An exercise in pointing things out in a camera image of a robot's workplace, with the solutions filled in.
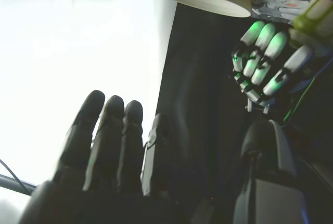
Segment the white robotic finger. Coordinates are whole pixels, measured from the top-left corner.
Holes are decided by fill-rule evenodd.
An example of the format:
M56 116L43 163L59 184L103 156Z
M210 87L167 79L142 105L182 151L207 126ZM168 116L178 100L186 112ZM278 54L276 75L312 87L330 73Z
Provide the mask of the white robotic finger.
M261 30L255 45L258 47L260 51L265 50L268 44L271 42L275 33L274 25L269 23ZM258 50L255 50L251 53L248 62L244 68L243 74L246 77L251 77L254 71L257 68L257 65L261 59L261 54Z
M265 23L262 21L255 22L240 39L241 43L245 46L254 43L264 26ZM236 51L233 56L233 65L236 72L241 72L243 70L243 56L240 52L241 51Z
M299 71L312 57L313 49L302 46L287 60L283 68L264 87L263 92L267 96L276 93L289 80L290 74Z
M286 43L287 36L283 32L279 32L273 37L265 51L264 58L259 61L258 68L255 70L252 76L251 82L254 85L261 84L267 75L267 72L271 68L270 61L274 61L276 57L280 55Z

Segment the green wire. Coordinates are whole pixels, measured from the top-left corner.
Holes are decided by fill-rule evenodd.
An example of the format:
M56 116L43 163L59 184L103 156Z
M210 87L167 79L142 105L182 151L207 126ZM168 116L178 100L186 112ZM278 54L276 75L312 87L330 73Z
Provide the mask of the green wire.
M312 86L312 84L314 83L314 81L316 80L316 77L314 77L310 84L307 86L307 88L305 89L305 91L303 92L302 96L300 97L300 99L298 100L296 106L293 109L290 109L287 113L287 115L285 116L285 118L283 119L283 122L286 122L287 119L289 119L297 110L298 106L300 105L301 101L303 100L304 96L308 93L310 87Z

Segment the black cable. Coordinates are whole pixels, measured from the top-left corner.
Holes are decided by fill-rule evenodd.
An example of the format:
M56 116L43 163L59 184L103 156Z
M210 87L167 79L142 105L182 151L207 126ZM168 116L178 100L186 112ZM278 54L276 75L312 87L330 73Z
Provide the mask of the black cable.
M11 169L1 159L0 159L0 163L11 173L11 175L15 178L15 180L18 182L18 184L20 184L22 189L24 191L26 191L29 195L31 195L31 192L24 186L22 181L14 174L13 171L11 171Z

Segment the cable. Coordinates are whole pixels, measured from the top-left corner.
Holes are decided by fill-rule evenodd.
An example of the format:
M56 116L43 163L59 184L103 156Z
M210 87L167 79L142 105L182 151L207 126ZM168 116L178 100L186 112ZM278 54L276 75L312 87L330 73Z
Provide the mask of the cable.
M11 175L15 178L15 180L18 182L18 184L20 184L22 189L24 191L26 191L29 195L31 195L31 192L24 186L22 181L14 174L13 171L11 171L11 169L1 159L0 159L0 163L11 173Z
M300 105L301 101L303 100L303 98L305 97L305 95L308 93L310 87L312 86L312 84L314 83L314 81L316 80L316 77L314 77L310 84L307 86L307 88L305 89L305 91L303 92L302 96L300 97L300 99L298 100L296 106L293 109L290 109L287 113L287 115L283 118L283 121L286 122L288 119L291 118L291 116L295 113L295 111L297 110L298 106Z

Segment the black robotic finger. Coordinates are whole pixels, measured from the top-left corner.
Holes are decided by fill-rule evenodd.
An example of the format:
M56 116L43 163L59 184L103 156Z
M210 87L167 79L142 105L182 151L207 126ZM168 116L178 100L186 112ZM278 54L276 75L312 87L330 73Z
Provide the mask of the black robotic finger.
M112 96L101 116L86 170L83 190L117 190L124 102Z
M81 189L90 155L92 133L104 105L105 96L95 90L89 94L67 132L66 145L53 181Z
M143 161L143 109L138 101L131 101L125 109L119 166L118 193L141 193L140 172Z
M145 146L142 167L142 190L145 196L168 197L171 176L169 125L163 114L155 116L149 141Z

